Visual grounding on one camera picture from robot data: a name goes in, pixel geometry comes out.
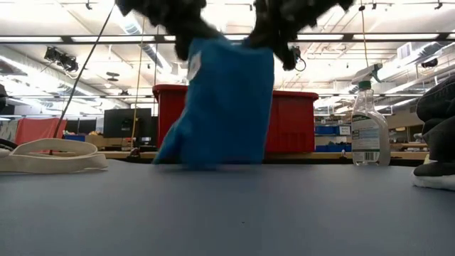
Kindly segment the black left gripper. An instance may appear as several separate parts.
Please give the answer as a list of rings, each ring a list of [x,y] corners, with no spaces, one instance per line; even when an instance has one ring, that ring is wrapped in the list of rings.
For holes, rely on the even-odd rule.
[[[174,49],[178,59],[183,61],[188,60],[193,39],[222,36],[201,16],[206,0],[115,0],[115,4],[124,16],[135,11],[147,17],[152,26],[163,26],[175,36]]]

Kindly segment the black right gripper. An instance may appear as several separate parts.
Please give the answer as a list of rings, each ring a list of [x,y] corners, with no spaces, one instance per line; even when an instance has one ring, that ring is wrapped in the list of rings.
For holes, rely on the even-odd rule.
[[[355,0],[255,0],[255,27],[248,36],[254,48],[270,47],[282,61],[284,70],[296,67],[294,51],[289,41],[296,39],[298,32],[317,25],[317,19],[334,6],[344,11]]]

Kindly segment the navy garment with white tag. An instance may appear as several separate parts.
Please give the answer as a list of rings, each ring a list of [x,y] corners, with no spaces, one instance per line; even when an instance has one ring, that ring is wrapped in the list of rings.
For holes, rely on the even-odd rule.
[[[261,163],[272,107],[272,50],[221,36],[193,39],[189,53],[185,107],[154,163],[195,169]]]

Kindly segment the dark grey garment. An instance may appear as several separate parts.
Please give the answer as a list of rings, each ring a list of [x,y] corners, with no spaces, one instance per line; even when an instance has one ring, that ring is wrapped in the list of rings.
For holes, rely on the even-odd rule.
[[[427,91],[417,103],[423,121],[422,138],[429,147],[430,164],[414,170],[417,177],[455,175],[455,75]]]

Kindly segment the white lace garment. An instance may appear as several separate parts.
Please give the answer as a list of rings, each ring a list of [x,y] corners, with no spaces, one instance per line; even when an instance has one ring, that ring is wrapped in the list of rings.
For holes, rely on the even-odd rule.
[[[455,174],[446,176],[412,175],[412,180],[416,187],[455,191]]]

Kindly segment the red plastic laundry basket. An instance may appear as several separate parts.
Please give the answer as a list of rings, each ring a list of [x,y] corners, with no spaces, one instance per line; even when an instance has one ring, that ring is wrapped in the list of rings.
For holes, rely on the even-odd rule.
[[[156,85],[153,94],[158,102],[157,147],[185,106],[185,85]],[[315,149],[314,92],[273,92],[272,111],[267,134],[267,153],[308,153]]]

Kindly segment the overhead LED light bar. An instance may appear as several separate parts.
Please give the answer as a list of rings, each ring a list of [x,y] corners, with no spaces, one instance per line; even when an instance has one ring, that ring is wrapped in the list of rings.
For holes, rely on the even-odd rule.
[[[99,44],[136,44],[136,43],[173,43],[175,36],[157,35],[107,35],[107,36],[0,36],[0,44],[48,44],[48,45],[85,45]],[[296,43],[367,43],[382,42],[455,42],[455,32],[441,33],[303,33],[294,40]]]

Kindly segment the black background monitor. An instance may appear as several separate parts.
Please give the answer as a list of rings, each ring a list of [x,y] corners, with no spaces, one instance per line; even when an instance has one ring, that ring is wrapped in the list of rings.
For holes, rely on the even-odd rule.
[[[153,137],[154,121],[150,108],[105,110],[105,138]]]

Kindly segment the light wooden desk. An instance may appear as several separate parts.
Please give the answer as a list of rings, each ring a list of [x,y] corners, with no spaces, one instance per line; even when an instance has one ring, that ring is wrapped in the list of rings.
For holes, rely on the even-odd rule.
[[[129,156],[127,151],[101,151],[107,159],[125,159]],[[429,153],[426,151],[396,151],[391,153],[391,159],[418,160],[423,161]],[[299,159],[339,159],[344,156],[352,158],[350,152],[342,154],[340,152],[311,152],[311,153],[292,153],[292,154],[267,154],[266,160],[299,160]]]

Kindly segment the clear plastic spray bottle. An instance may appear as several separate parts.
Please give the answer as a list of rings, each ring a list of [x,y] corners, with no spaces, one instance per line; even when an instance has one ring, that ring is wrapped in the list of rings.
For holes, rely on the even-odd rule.
[[[356,166],[387,166],[391,152],[387,120],[374,105],[371,80],[379,80],[382,64],[376,63],[358,71],[352,83],[359,91],[351,116],[352,159]]]

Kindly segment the red hanging cloth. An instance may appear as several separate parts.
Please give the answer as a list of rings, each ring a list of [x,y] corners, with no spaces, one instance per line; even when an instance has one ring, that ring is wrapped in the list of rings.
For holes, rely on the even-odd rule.
[[[58,121],[58,118],[20,119],[18,121],[14,142],[17,145],[20,145],[38,139],[53,138]]]

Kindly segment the blue table mat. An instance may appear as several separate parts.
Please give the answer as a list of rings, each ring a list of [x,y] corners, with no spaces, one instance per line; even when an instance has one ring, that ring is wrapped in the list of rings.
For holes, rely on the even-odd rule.
[[[455,192],[403,166],[0,174],[0,256],[455,256]]]

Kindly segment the cream canvas tote bag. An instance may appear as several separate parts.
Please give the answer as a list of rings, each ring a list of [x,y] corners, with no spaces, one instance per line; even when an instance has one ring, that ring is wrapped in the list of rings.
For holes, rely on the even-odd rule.
[[[0,148],[0,172],[71,174],[107,167],[106,156],[87,142],[45,138],[11,151]]]

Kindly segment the silver air duct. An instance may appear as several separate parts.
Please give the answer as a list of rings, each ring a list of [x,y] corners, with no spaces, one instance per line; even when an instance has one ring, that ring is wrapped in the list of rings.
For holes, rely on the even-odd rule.
[[[144,32],[144,25],[140,25],[134,14],[130,12],[127,15],[121,14],[119,7],[114,6],[113,15],[115,22],[120,26],[120,28],[129,36],[138,36],[141,37]],[[165,60],[165,58],[157,51],[156,44],[150,43],[140,43],[139,47],[142,51],[149,56],[151,60],[156,64],[158,71],[160,73],[170,73],[171,66]]]

